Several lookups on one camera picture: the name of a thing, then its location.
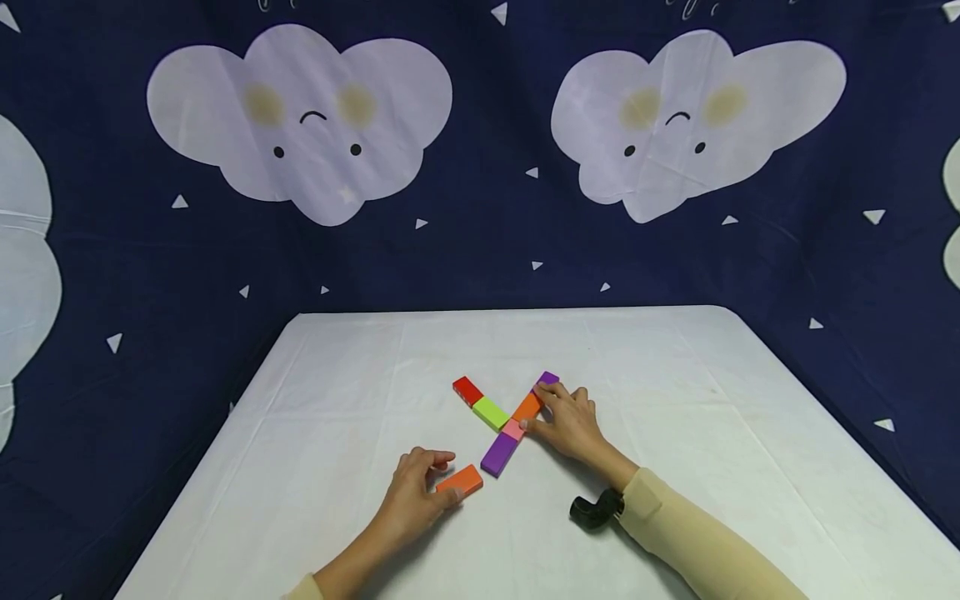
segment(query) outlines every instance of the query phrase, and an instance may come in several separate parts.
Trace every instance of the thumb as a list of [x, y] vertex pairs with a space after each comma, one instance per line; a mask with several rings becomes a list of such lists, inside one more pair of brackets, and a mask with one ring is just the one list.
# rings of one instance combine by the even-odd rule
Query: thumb
[[535, 438], [541, 438], [551, 444], [553, 443], [554, 429], [550, 423], [536, 419], [524, 419], [520, 422], [520, 429], [532, 434]]
[[447, 488], [442, 492], [433, 493], [433, 502], [441, 511], [453, 508], [454, 506], [460, 504], [460, 501], [463, 499], [464, 491], [460, 488]]

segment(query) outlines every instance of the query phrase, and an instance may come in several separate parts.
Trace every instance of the black watch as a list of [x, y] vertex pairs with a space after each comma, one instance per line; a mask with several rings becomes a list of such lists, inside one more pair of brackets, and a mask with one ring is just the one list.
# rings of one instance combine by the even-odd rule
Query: black watch
[[613, 488], [607, 488], [593, 504], [582, 496], [577, 496], [570, 504], [570, 518], [587, 531], [594, 531], [606, 525], [611, 518], [623, 515], [623, 494]]

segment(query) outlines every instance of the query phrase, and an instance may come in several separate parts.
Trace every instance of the beige sleeve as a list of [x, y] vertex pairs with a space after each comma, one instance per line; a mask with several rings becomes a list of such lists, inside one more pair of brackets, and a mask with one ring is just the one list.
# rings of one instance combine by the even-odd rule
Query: beige sleeve
[[317, 582], [313, 581], [313, 574], [308, 574], [293, 591], [283, 597], [284, 600], [324, 600]]
[[648, 468], [623, 493], [620, 524], [703, 600], [805, 600], [756, 548]]

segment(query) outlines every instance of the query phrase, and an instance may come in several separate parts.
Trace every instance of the left hand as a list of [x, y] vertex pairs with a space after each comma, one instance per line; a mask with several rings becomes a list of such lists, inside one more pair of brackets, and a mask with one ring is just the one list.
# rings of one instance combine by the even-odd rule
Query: left hand
[[400, 457], [394, 479], [380, 510], [371, 521], [370, 529], [382, 536], [384, 543], [394, 549], [419, 538], [444, 511], [460, 504], [462, 490], [443, 492], [426, 490], [431, 471], [445, 471], [453, 452], [424, 450], [417, 446]]

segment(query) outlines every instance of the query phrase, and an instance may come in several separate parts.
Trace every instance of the right hand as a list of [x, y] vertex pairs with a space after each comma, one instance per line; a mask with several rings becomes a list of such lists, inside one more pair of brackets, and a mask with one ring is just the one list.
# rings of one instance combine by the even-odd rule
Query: right hand
[[553, 415], [553, 422], [525, 419], [520, 428], [544, 440], [558, 452], [598, 471], [620, 493], [627, 488], [639, 467], [607, 442], [597, 424], [597, 405], [587, 388], [573, 394], [563, 383], [538, 383], [534, 393]]
[[520, 423], [521, 429], [549, 443], [564, 456], [588, 465], [609, 445], [600, 432], [597, 405], [589, 399], [587, 388], [577, 388], [571, 394], [563, 383], [541, 382], [534, 388], [534, 394], [550, 409], [553, 422], [526, 419]]

